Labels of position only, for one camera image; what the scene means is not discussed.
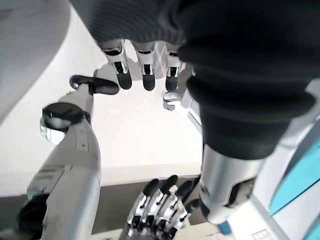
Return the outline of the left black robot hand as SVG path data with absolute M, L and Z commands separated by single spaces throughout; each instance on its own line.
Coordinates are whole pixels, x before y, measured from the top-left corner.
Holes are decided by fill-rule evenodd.
M 320 75 L 317 0 L 74 0 L 100 47 L 110 40 L 177 43 L 195 76 L 203 136 L 200 206 L 221 223 L 241 204 L 290 123 L 316 99 Z

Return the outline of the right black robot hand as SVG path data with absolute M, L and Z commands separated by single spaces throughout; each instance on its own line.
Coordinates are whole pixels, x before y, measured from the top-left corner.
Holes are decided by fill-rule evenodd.
M 186 226 L 199 200 L 184 204 L 194 188 L 192 180 L 177 186 L 177 175 L 151 180 L 136 198 L 122 230 L 121 240 L 173 240 Z

